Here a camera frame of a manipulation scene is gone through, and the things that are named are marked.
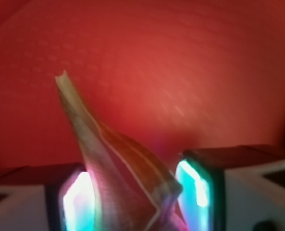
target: light panel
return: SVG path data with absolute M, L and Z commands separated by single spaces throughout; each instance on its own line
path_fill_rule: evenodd
M 176 177 L 183 186 L 178 203 L 189 230 L 210 230 L 209 183 L 186 160 L 178 163 Z
M 88 172 L 81 172 L 63 196 L 67 231 L 94 230 L 95 196 Z

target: cyan light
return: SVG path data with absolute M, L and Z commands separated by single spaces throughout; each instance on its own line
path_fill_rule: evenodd
M 94 230 L 95 196 L 88 172 L 81 172 L 63 196 L 67 231 Z
M 193 169 L 189 163 L 185 160 L 182 160 L 180 163 L 180 167 L 184 169 L 194 180 L 195 180 L 195 187 L 196 187 L 196 202 L 200 207 L 206 207 L 209 205 L 208 200 L 208 185 L 207 182 L 200 177 L 198 172 Z
M 212 215 L 208 182 L 186 160 L 178 163 L 176 177 L 183 186 L 178 203 L 189 230 L 211 230 Z

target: textured red surface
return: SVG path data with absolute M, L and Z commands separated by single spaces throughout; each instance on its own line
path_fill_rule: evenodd
M 10 2 L 0 167 L 81 160 L 54 82 L 64 69 L 102 120 L 167 163 L 186 148 L 281 144 L 285 0 Z

